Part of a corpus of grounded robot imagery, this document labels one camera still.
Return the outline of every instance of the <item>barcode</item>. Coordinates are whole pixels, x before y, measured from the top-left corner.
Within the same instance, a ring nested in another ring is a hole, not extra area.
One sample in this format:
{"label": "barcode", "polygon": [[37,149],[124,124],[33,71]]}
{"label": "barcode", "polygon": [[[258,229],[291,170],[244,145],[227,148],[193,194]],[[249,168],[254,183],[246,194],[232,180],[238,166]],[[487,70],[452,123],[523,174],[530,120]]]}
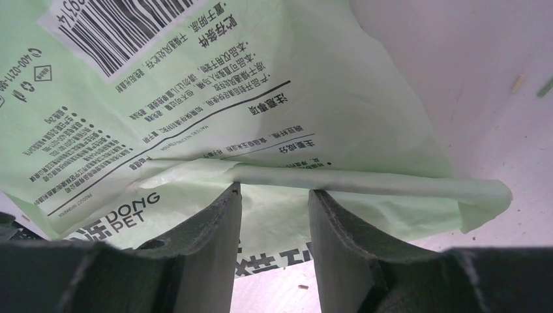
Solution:
{"label": "barcode", "polygon": [[[61,32],[56,32],[56,37],[62,42],[69,39],[74,44],[72,50],[78,47],[76,52],[88,56],[87,61],[94,62],[109,78],[198,1],[201,0],[63,1],[55,10]],[[52,25],[52,16],[48,25]]]}

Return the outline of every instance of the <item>white surface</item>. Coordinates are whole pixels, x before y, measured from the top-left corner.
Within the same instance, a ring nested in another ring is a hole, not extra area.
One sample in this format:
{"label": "white surface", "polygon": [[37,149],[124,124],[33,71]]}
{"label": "white surface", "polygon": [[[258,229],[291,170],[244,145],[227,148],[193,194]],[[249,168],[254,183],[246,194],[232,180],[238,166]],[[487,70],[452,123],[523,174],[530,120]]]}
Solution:
{"label": "white surface", "polygon": [[[536,97],[553,76],[553,2],[351,3],[425,104],[459,174],[500,179],[515,197],[478,230],[413,243],[431,250],[553,245],[553,91]],[[519,74],[526,79],[511,94]],[[302,276],[311,278],[309,291],[315,288],[312,262],[236,280],[231,312],[320,312],[316,294],[297,289]]]}

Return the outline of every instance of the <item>debris particle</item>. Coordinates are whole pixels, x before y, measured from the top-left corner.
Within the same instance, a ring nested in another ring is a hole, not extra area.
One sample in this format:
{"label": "debris particle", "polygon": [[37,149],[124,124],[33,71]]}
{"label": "debris particle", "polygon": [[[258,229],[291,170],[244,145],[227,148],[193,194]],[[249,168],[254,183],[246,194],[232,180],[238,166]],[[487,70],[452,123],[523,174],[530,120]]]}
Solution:
{"label": "debris particle", "polygon": [[551,88],[553,88],[553,78],[545,85],[543,88],[537,93],[537,96],[540,98],[543,98],[545,94],[547,94]]}
{"label": "debris particle", "polygon": [[524,74],[518,75],[513,88],[511,88],[511,93],[516,93],[520,89],[520,86],[522,86],[522,82],[524,82],[524,77]]}

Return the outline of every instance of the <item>green fragment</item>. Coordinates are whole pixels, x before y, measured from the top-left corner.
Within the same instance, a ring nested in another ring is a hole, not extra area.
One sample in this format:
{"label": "green fragment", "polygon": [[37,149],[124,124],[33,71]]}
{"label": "green fragment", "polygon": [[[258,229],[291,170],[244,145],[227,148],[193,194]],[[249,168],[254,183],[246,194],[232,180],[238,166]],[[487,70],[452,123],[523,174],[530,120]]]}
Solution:
{"label": "green fragment", "polygon": [[548,93],[551,88],[553,88],[553,78],[551,78],[551,80],[547,83],[547,85],[545,85],[540,91],[539,93],[537,94],[538,97],[540,98],[543,98],[543,96],[545,96],[546,93]]}

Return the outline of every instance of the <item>green plastic bag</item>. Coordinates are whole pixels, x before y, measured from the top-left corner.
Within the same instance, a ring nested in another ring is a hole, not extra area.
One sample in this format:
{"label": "green plastic bag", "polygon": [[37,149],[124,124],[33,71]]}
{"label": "green plastic bag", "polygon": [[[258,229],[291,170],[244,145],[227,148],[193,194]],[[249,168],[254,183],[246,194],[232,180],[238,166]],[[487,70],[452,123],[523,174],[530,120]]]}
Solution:
{"label": "green plastic bag", "polygon": [[242,276],[262,256],[310,258],[309,188],[402,239],[474,229],[511,201],[498,181],[453,178],[345,0],[4,0],[0,12],[0,190],[52,239],[138,246],[240,181]]}

